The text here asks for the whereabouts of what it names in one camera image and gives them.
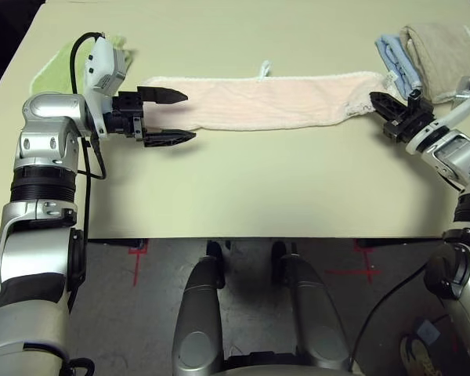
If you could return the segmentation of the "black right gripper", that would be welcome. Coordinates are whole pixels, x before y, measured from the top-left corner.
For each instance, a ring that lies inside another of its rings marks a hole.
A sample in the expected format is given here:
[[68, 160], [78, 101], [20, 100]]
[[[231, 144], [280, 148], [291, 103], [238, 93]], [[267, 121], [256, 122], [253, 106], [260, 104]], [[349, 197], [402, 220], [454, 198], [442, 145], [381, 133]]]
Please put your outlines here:
[[374, 111], [384, 120], [383, 133], [396, 143], [409, 143], [434, 119], [434, 107], [420, 89], [413, 90], [404, 105], [385, 92], [369, 94]]

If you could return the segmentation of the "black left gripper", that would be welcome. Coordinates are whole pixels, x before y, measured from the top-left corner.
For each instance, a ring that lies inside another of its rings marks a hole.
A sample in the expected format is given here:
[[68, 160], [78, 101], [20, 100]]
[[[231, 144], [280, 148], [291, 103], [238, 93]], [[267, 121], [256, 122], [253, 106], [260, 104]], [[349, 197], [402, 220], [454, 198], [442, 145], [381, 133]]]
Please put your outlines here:
[[179, 129], [166, 129], [159, 132], [144, 130], [143, 104], [174, 104], [189, 98], [180, 91], [164, 88], [138, 86], [137, 91], [120, 91], [111, 99], [111, 112], [108, 114], [108, 132], [143, 141], [145, 147], [174, 146], [194, 139], [197, 134]]

